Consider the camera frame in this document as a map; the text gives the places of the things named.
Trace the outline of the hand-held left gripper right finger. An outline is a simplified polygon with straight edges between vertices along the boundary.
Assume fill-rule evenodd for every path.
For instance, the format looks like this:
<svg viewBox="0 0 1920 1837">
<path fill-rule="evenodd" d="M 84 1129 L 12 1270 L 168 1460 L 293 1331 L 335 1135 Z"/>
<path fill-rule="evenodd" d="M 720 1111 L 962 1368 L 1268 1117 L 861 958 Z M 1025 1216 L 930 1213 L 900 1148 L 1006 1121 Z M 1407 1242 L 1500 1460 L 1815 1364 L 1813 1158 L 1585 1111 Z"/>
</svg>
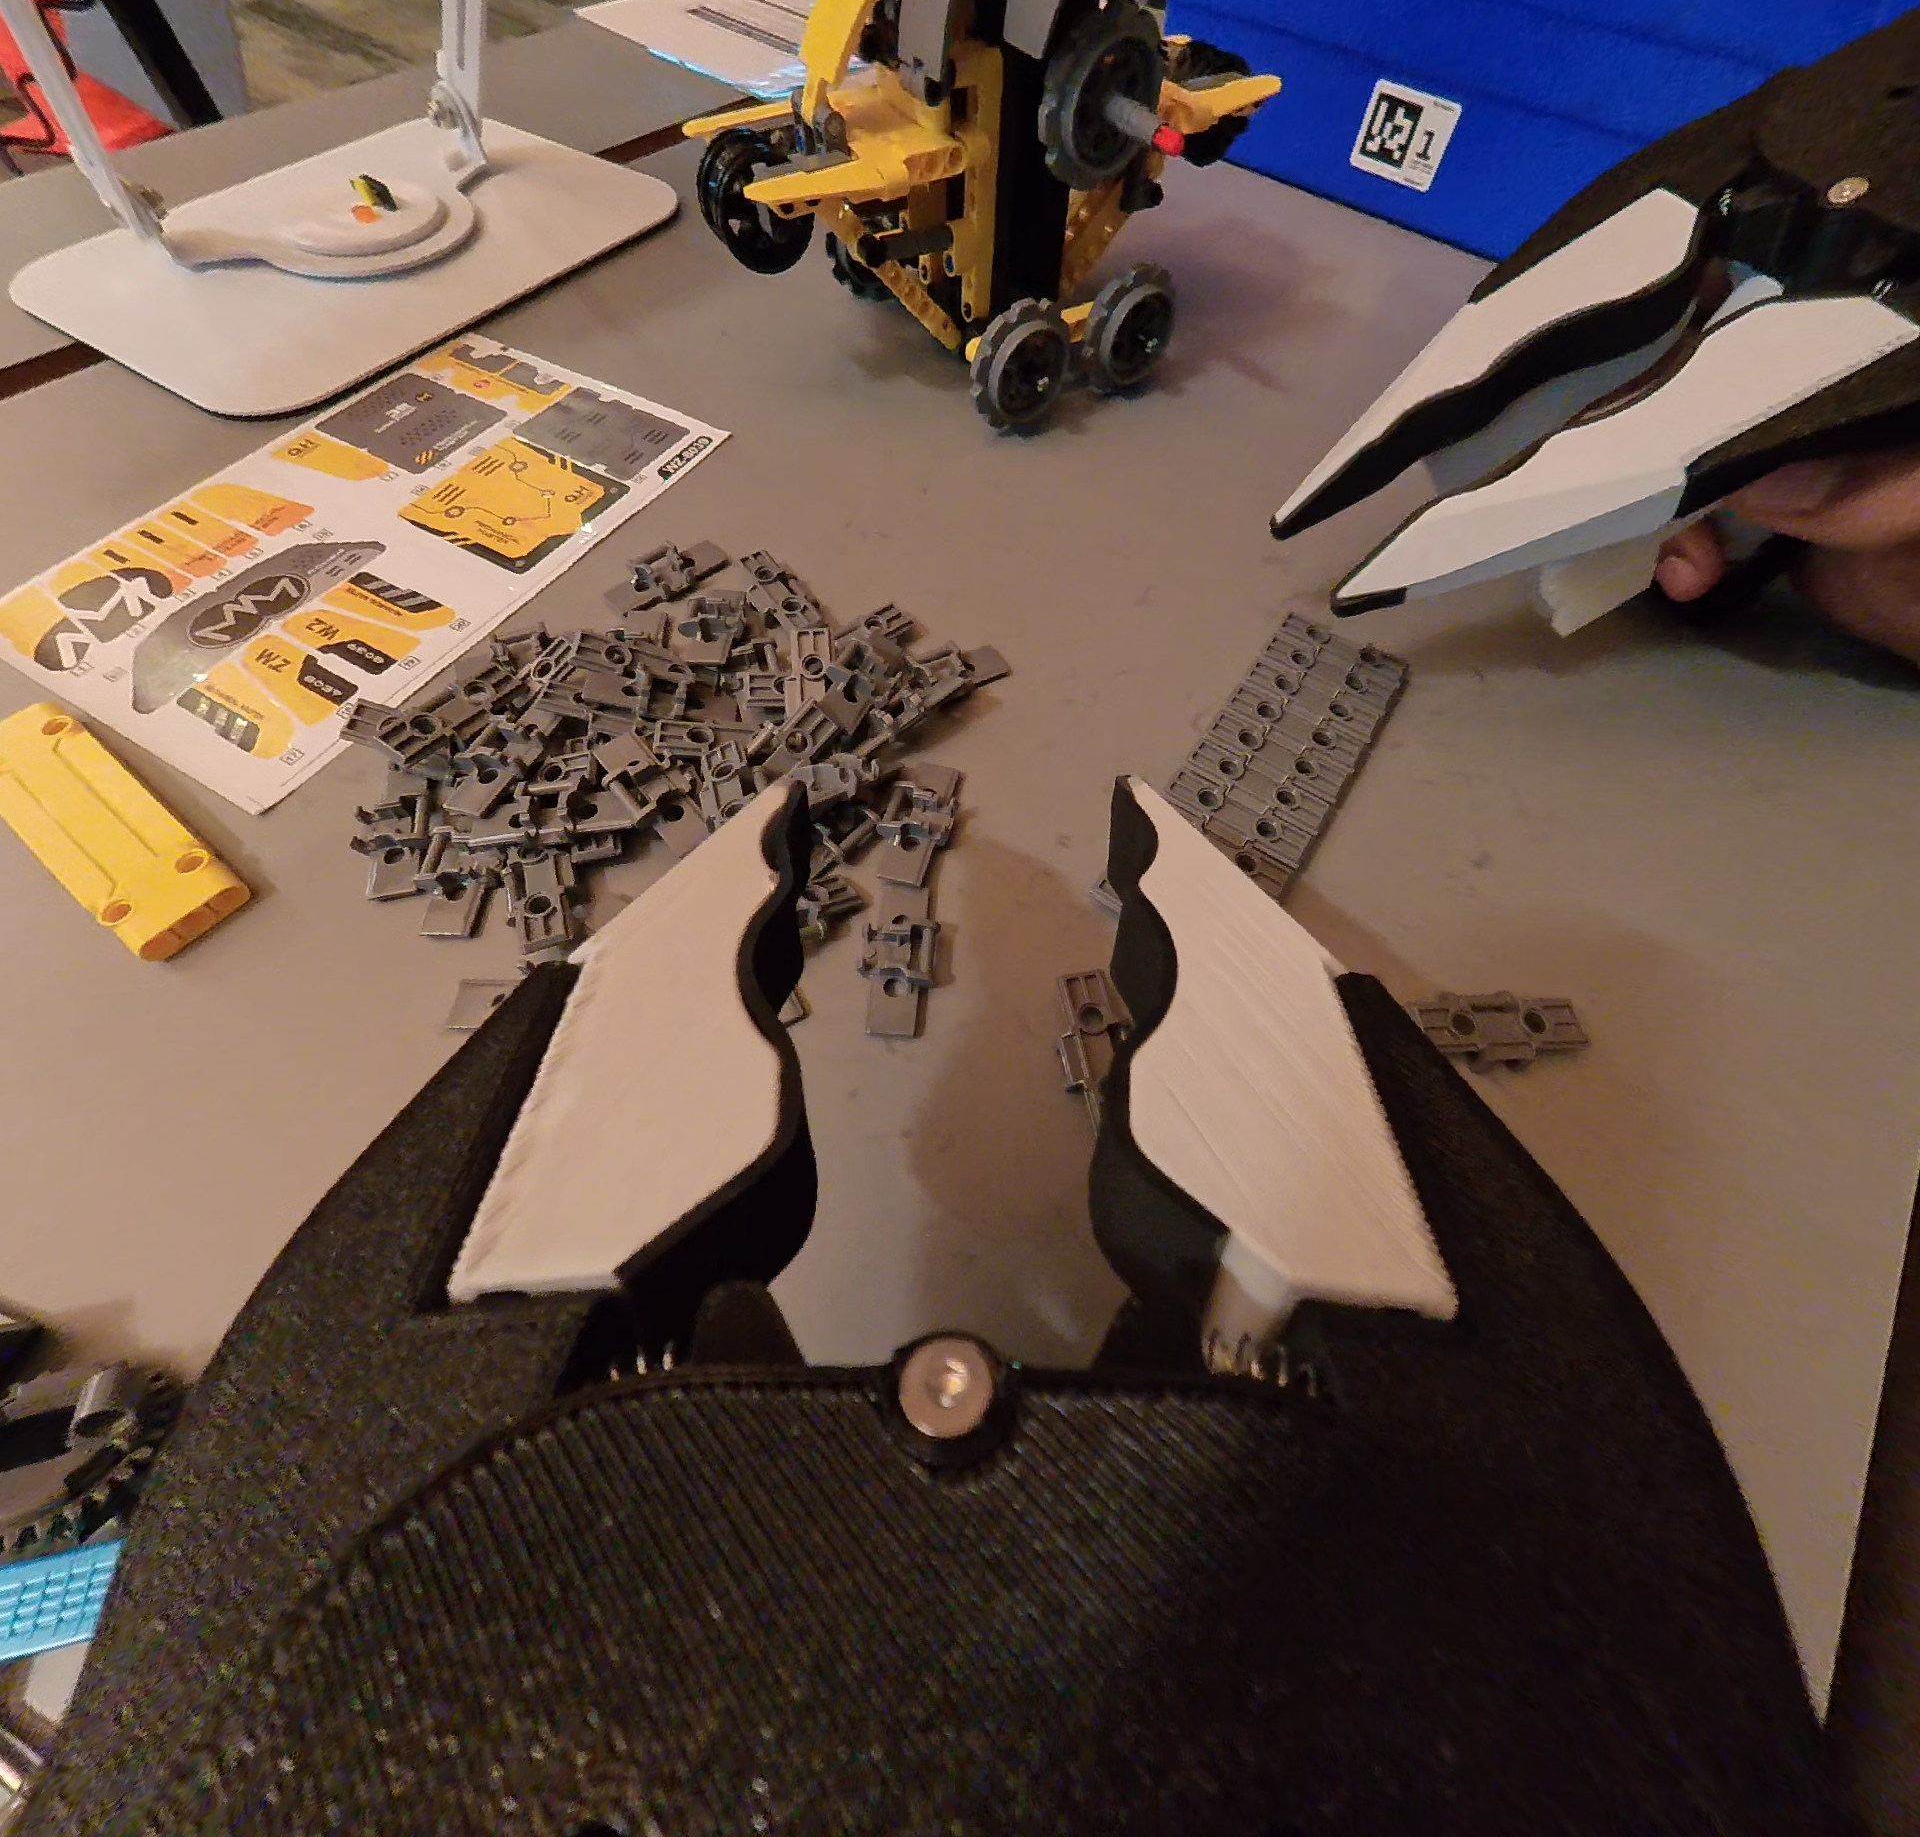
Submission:
<svg viewBox="0 0 1920 1837">
<path fill-rule="evenodd" d="M 1281 1341 L 1310 1299 L 1453 1320 L 1345 969 L 1136 776 L 1113 787 L 1107 875 L 1135 1014 L 1092 1172 L 1117 1270 L 1194 1309 L 1202 1341 Z"/>
</svg>

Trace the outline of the pile of mixed brick parts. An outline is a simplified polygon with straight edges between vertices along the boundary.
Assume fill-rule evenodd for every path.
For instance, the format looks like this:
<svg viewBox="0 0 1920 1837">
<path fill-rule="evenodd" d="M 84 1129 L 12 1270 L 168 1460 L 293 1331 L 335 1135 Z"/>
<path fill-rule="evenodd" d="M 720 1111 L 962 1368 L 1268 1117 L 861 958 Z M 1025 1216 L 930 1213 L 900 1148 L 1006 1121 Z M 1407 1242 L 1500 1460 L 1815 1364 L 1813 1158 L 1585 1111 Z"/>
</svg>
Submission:
<svg viewBox="0 0 1920 1837">
<path fill-rule="evenodd" d="M 48 1370 L 50 1354 L 38 1320 L 2 1313 L 2 1563 L 120 1535 L 180 1416 L 164 1370 Z"/>
</svg>

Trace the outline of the pile of grey track links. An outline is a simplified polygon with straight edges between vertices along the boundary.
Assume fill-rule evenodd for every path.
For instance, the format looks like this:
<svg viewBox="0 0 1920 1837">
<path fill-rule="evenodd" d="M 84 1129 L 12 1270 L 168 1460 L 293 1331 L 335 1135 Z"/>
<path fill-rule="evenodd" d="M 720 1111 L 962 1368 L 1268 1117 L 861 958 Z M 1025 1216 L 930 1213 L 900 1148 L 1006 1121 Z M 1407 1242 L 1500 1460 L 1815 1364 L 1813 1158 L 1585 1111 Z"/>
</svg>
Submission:
<svg viewBox="0 0 1920 1837">
<path fill-rule="evenodd" d="M 522 968 L 553 964 L 587 938 L 589 866 L 646 841 L 685 857 L 793 783 L 805 944 L 865 912 L 866 1033 L 923 1033 L 962 776 L 908 746 L 1003 678 L 1001 655 L 920 641 L 898 604 L 836 624 L 773 554 L 710 542 L 641 557 L 612 604 L 605 628 L 494 638 L 454 688 L 348 718 L 390 765 L 358 815 L 369 896 L 425 900 L 423 934 L 451 938 L 500 904 Z"/>
</svg>

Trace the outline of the white printed paper sheet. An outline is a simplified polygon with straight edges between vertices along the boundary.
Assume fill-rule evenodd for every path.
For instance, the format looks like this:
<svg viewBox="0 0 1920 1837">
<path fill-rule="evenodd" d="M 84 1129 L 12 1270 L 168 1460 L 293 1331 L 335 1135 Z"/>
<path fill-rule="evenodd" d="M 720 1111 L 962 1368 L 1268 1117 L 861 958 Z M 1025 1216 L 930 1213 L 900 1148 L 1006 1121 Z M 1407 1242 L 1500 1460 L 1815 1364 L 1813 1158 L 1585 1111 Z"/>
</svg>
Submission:
<svg viewBox="0 0 1920 1837">
<path fill-rule="evenodd" d="M 783 96 L 805 80 L 815 0 L 599 0 L 577 15 L 737 93 Z"/>
</svg>

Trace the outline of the white lamp base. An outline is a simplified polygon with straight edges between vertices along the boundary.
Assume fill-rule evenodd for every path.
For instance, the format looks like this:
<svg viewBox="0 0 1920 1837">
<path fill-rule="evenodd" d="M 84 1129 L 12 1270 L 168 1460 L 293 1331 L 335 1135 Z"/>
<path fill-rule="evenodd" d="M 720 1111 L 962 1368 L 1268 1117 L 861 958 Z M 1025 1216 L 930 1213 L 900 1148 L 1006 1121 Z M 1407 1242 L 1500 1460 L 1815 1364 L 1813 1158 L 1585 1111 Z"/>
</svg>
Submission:
<svg viewBox="0 0 1920 1837">
<path fill-rule="evenodd" d="M 488 0 L 442 0 L 427 112 L 180 209 L 128 184 L 31 0 L 2 0 L 115 229 L 12 277 L 33 318 L 223 414 L 302 411 L 676 215 L 670 184 L 484 119 Z"/>
</svg>

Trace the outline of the person's grey clothing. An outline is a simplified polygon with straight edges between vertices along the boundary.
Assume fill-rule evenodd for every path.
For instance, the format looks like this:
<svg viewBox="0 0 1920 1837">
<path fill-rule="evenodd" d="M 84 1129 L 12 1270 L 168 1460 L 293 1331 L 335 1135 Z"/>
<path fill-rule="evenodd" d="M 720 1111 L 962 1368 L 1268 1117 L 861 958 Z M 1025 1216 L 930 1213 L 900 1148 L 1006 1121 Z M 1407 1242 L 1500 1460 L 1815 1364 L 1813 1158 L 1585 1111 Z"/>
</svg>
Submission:
<svg viewBox="0 0 1920 1837">
<path fill-rule="evenodd" d="M 1856 1563 L 1826 1726 L 1850 1833 L 1917 1833 L 1917 1478 L 1875 1478 Z"/>
</svg>

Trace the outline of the yellow grey sticker sheet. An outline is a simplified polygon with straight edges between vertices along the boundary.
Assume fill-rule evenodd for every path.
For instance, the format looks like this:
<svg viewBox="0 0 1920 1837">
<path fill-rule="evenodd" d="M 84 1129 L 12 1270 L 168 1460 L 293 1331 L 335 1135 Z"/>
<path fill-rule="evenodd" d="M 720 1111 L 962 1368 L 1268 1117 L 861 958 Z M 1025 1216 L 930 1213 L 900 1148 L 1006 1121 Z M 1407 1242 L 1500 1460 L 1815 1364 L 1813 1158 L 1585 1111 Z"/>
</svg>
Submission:
<svg viewBox="0 0 1920 1837">
<path fill-rule="evenodd" d="M 267 812 L 726 439 L 458 337 L 16 586 L 5 663 Z"/>
</svg>

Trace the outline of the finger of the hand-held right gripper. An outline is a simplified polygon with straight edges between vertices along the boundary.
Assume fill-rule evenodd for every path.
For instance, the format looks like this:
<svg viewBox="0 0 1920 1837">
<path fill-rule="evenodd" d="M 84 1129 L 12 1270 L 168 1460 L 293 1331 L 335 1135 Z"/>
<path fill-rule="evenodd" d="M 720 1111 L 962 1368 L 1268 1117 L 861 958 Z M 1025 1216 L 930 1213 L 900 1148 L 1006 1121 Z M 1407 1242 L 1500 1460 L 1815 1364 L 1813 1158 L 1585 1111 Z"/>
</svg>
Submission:
<svg viewBox="0 0 1920 1837">
<path fill-rule="evenodd" d="M 1577 401 L 1609 389 L 1592 379 L 1597 366 L 1659 345 L 1692 312 L 1701 226 L 1697 203 L 1649 191 L 1510 281 L 1484 282 L 1275 512 L 1274 531 L 1327 520 L 1567 376 Z"/>
<path fill-rule="evenodd" d="M 1650 580 L 1659 540 L 1803 456 L 1915 426 L 1915 293 L 1734 291 L 1654 348 L 1513 403 L 1421 459 L 1435 495 L 1332 587 L 1355 617 L 1529 575 L 1570 635 Z"/>
</svg>

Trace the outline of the single grey track link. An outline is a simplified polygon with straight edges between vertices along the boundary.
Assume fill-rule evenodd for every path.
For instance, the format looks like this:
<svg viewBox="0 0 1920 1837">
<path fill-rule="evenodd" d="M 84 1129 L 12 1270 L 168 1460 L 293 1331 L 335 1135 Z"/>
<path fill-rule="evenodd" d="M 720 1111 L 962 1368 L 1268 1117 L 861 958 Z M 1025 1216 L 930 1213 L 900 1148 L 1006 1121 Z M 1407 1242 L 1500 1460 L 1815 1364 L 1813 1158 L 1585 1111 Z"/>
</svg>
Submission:
<svg viewBox="0 0 1920 1837">
<path fill-rule="evenodd" d="M 1118 1042 L 1131 1031 L 1131 1014 L 1106 968 L 1072 969 L 1055 979 L 1063 1031 L 1055 1037 L 1067 1088 L 1081 1095 L 1092 1121 Z"/>
<path fill-rule="evenodd" d="M 1464 1059 L 1475 1074 L 1590 1043 L 1567 997 L 1440 992 L 1411 1002 L 1407 1010 L 1438 1051 Z"/>
</svg>

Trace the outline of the yellow black brick vehicle model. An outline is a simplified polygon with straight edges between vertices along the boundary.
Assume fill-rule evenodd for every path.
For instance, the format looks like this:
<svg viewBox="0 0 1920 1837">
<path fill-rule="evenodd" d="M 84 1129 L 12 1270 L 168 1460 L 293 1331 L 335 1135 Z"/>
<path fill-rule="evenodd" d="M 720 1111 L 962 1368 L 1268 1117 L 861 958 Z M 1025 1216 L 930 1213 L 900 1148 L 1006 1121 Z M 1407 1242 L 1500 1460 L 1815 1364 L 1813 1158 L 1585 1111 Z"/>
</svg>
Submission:
<svg viewBox="0 0 1920 1837">
<path fill-rule="evenodd" d="M 1078 291 L 1167 160 L 1216 164 L 1281 79 L 1166 34 L 1152 0 L 815 0 L 786 96 L 685 124 L 696 201 L 756 273 L 828 233 L 836 276 L 973 366 L 974 409 L 1032 430 L 1072 379 L 1160 366 L 1170 276 Z"/>
</svg>

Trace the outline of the white printed marker sticker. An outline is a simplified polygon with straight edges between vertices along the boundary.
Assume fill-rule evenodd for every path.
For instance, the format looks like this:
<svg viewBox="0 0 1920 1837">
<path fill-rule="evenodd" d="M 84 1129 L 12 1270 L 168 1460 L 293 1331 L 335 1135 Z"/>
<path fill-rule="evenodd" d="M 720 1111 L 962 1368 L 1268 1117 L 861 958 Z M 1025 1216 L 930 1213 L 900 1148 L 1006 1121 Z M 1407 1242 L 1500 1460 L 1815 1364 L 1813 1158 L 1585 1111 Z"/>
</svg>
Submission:
<svg viewBox="0 0 1920 1837">
<path fill-rule="evenodd" d="M 1349 164 L 1407 191 L 1428 192 L 1459 119 L 1462 103 L 1455 98 L 1380 79 L 1362 114 Z"/>
</svg>

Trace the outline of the assembled grey track strip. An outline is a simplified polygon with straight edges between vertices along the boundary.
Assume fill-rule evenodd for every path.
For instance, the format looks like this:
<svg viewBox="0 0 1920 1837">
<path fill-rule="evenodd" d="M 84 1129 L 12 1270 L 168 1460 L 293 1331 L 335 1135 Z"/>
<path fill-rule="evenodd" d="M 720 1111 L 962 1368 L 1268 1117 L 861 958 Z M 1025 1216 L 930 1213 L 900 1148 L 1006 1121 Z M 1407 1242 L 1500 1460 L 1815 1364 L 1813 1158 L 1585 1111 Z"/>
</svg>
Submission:
<svg viewBox="0 0 1920 1837">
<path fill-rule="evenodd" d="M 1404 691 L 1407 664 L 1292 613 L 1163 792 L 1282 900 Z"/>
</svg>

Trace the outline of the person's right hand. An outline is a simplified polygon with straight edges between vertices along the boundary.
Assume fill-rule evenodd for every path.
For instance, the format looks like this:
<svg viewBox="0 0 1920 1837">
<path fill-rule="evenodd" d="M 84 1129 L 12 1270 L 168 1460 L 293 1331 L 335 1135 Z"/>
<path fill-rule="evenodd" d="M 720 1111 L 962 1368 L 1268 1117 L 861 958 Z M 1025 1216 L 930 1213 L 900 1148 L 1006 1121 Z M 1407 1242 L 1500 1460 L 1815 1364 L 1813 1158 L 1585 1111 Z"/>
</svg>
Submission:
<svg viewBox="0 0 1920 1837">
<path fill-rule="evenodd" d="M 1837 628 L 1917 663 L 1917 450 L 1779 466 L 1722 505 L 1808 545 L 1795 586 Z"/>
</svg>

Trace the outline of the yellow brick panel piece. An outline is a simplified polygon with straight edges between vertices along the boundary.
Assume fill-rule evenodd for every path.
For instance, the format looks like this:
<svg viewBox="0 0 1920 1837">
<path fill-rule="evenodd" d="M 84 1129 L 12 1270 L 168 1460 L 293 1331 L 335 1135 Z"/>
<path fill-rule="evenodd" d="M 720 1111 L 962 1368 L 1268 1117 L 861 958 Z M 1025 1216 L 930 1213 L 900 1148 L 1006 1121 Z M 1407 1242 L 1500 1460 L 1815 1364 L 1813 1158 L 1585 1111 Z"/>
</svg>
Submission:
<svg viewBox="0 0 1920 1837">
<path fill-rule="evenodd" d="M 162 960 L 251 892 L 78 718 L 2 721 L 2 815 L 33 857 L 140 958 Z"/>
</svg>

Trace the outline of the blue plastic bin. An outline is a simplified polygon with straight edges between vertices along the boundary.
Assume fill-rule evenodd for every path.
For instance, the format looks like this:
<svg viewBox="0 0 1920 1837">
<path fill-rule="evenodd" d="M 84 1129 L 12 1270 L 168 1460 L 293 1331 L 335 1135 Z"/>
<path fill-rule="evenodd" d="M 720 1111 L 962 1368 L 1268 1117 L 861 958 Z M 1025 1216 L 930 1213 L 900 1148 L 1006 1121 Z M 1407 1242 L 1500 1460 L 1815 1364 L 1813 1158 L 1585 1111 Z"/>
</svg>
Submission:
<svg viewBox="0 0 1920 1837">
<path fill-rule="evenodd" d="M 1282 75 L 1234 161 L 1467 252 L 1512 252 L 1670 128 L 1915 0 L 1167 0 L 1167 25 Z M 1462 103 L 1428 192 L 1349 164 L 1380 79 Z"/>
</svg>

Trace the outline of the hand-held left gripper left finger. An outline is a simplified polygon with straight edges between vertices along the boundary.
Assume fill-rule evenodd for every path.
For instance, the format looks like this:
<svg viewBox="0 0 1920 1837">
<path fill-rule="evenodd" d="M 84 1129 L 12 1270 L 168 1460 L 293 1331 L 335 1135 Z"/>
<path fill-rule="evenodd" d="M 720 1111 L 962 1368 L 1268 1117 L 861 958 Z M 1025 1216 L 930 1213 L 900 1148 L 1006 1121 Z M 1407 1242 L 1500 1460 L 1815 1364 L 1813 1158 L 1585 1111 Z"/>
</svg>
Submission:
<svg viewBox="0 0 1920 1837">
<path fill-rule="evenodd" d="M 811 1168 L 780 1019 L 809 836 L 799 785 L 773 783 L 581 947 L 451 1303 L 612 1291 L 786 1158 Z"/>
</svg>

